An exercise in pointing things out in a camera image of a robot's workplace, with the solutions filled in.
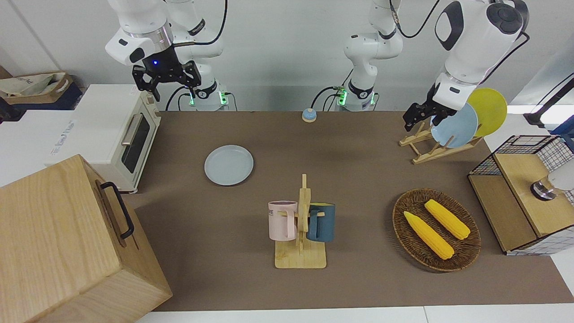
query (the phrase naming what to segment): white wall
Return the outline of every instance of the white wall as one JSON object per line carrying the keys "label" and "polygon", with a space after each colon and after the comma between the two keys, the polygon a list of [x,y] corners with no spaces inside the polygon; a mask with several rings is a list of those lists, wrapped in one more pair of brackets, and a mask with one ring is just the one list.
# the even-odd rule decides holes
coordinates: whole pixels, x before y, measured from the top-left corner
{"label": "white wall", "polygon": [[[46,70],[59,66],[90,83],[132,83],[130,68],[119,65],[104,51],[118,29],[106,0],[0,0],[21,14],[0,10],[3,25],[29,25],[0,37],[0,64],[18,74],[29,61]],[[403,1],[401,22],[414,32],[433,5],[431,0]],[[439,10],[448,1],[442,1]],[[569,0],[528,1],[532,40],[515,53],[485,84],[511,101],[574,31]],[[197,0],[210,28],[217,30],[223,0]],[[319,89],[340,84],[352,65],[343,54],[346,37],[372,31],[367,22],[369,0],[235,0],[230,1],[221,57],[213,59],[216,76],[234,92],[242,110],[301,110]],[[434,21],[440,12],[431,18]],[[406,109],[423,101],[443,65],[446,52],[436,40],[434,23],[415,39],[405,40],[401,56],[378,61],[375,89],[379,105]],[[23,42],[37,35],[38,41]],[[163,84],[163,102],[176,85]]]}
{"label": "white wall", "polygon": [[[552,56],[550,60],[540,69],[524,89],[514,98],[512,104],[515,105],[535,105],[546,95],[554,86],[564,80],[568,75],[574,73],[574,34],[566,44]],[[552,91],[543,101],[546,103],[549,98],[558,92],[567,80],[561,86]],[[574,91],[560,99],[561,105],[574,104]]]}

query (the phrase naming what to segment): pink mug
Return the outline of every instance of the pink mug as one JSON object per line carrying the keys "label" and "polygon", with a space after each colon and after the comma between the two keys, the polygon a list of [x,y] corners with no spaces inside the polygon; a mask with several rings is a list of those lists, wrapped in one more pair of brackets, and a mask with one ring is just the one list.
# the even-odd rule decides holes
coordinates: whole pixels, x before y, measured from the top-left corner
{"label": "pink mug", "polygon": [[275,241],[289,241],[295,239],[297,225],[295,225],[295,201],[269,202],[269,238]]}

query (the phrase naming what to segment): plate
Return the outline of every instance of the plate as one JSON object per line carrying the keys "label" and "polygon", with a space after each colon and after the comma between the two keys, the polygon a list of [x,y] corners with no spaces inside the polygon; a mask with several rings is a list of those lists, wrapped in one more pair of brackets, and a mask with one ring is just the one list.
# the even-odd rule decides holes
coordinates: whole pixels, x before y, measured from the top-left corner
{"label": "plate", "polygon": [[221,146],[207,156],[204,169],[207,178],[216,184],[239,184],[251,174],[253,156],[241,146]]}
{"label": "plate", "polygon": [[[425,208],[425,203],[434,199],[451,211],[470,229],[464,240],[458,240],[446,230]],[[441,259],[424,243],[407,222],[404,211],[423,219],[455,250],[455,255]],[[452,197],[431,189],[415,189],[404,193],[393,208],[393,228],[407,253],[424,266],[440,272],[458,271],[472,265],[480,253],[480,232],[470,213]]]}
{"label": "plate", "polygon": [[448,140],[455,138],[448,144],[447,148],[458,148],[466,145],[474,137],[478,128],[478,116],[468,103],[454,116],[442,120],[438,126],[433,126],[430,130],[432,137],[445,146]]}
{"label": "plate", "polygon": [[468,97],[470,104],[478,116],[480,127],[476,131],[476,137],[484,137],[498,130],[506,120],[507,104],[500,92],[481,88],[476,89]]}

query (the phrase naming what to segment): corn cob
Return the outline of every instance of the corn cob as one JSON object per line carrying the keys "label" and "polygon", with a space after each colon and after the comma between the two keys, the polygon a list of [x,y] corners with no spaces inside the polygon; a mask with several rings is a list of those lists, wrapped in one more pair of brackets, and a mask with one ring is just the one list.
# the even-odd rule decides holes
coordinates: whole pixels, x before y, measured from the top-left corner
{"label": "corn cob", "polygon": [[425,203],[425,208],[457,239],[464,240],[470,234],[470,229],[466,224],[462,223],[456,215],[452,214],[452,212],[434,199],[430,199]]}
{"label": "corn cob", "polygon": [[451,245],[449,245],[443,237],[426,224],[423,219],[407,211],[405,211],[405,217],[409,222],[410,227],[413,228],[424,243],[426,243],[441,259],[450,259],[455,254],[455,250]]}

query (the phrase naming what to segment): white lamp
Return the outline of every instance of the white lamp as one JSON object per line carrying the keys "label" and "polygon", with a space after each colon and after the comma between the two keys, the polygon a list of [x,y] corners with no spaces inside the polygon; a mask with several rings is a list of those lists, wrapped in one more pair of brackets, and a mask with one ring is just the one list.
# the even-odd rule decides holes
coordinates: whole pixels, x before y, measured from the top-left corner
{"label": "white lamp", "polygon": [[574,159],[552,171],[548,176],[530,186],[532,194],[543,201],[574,190]]}

